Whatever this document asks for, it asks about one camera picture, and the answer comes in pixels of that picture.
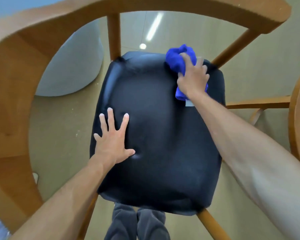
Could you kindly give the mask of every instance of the hand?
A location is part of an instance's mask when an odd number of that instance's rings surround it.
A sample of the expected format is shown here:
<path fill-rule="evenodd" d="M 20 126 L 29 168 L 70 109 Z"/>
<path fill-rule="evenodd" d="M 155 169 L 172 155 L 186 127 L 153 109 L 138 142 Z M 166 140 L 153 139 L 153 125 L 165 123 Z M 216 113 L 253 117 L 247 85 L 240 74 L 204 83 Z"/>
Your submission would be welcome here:
<path fill-rule="evenodd" d="M 191 100 L 198 93 L 204 93 L 210 76 L 206 74 L 207 66 L 202 65 L 202 58 L 197 58 L 197 64 L 193 65 L 186 53 L 181 53 L 180 55 L 185 62 L 185 75 L 183 76 L 182 73 L 178 73 L 177 84 L 180 91 Z"/>
<path fill-rule="evenodd" d="M 135 150 L 124 148 L 124 136 L 129 122 L 129 115 L 127 113 L 124 115 L 119 130 L 116 130 L 115 128 L 115 118 L 112 108 L 108 108 L 109 131 L 105 115 L 101 113 L 99 118 L 102 137 L 100 137 L 97 133 L 93 135 L 96 139 L 95 155 L 103 160 L 107 160 L 107 162 L 111 163 L 112 166 L 134 155 L 136 153 Z"/>

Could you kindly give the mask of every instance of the leg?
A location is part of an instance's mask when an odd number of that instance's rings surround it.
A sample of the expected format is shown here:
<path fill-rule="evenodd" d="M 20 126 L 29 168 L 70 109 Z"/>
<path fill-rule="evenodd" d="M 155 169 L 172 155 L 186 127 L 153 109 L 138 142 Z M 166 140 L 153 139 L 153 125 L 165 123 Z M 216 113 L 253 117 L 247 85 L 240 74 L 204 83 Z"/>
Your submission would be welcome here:
<path fill-rule="evenodd" d="M 140 208 L 137 216 L 139 240 L 170 240 L 168 230 L 164 226 L 166 221 L 164 212 Z"/>
<path fill-rule="evenodd" d="M 137 214 L 131 206 L 116 203 L 104 240 L 136 240 Z"/>

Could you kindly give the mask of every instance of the right hand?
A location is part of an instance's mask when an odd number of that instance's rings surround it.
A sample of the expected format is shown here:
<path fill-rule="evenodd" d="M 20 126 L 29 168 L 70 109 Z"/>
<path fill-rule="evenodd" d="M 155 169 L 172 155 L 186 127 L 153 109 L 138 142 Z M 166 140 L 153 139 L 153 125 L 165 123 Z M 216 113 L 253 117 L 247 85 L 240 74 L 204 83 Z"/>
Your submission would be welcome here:
<path fill-rule="evenodd" d="M 203 59 L 197 58 L 197 64 L 193 65 L 190 57 L 186 53 L 180 54 L 185 62 L 185 75 L 178 73 L 178 87 L 188 99 L 192 99 L 197 94 L 202 94 L 205 91 L 207 82 L 209 80 L 209 74 L 207 72 L 207 66 L 202 65 Z"/>

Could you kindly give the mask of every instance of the left hand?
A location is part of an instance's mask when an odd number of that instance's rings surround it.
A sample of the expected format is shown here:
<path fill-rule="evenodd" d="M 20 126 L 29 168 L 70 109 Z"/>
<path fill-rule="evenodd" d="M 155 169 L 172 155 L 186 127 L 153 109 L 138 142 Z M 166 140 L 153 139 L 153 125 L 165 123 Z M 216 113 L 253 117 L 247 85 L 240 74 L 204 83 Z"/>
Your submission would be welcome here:
<path fill-rule="evenodd" d="M 109 131 L 107 128 L 105 115 L 101 113 L 99 118 L 101 123 L 102 137 L 100 137 L 97 133 L 93 135 L 96 139 L 95 155 L 113 165 L 120 163 L 126 160 L 128 157 L 134 155 L 136 153 L 135 150 L 124 148 L 124 137 L 129 122 L 129 115 L 127 113 L 124 115 L 119 130 L 116 130 L 115 128 L 115 118 L 112 108 L 108 108 Z"/>

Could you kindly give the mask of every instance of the white cylindrical stool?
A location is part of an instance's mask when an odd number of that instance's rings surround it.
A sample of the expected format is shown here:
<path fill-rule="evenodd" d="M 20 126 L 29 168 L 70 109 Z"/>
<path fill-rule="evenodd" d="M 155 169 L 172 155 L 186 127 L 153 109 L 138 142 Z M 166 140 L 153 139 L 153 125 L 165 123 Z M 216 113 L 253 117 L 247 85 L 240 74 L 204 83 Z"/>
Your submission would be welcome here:
<path fill-rule="evenodd" d="M 100 72 L 103 54 L 99 21 L 94 20 L 60 47 L 44 71 L 36 95 L 61 96 L 84 88 Z"/>

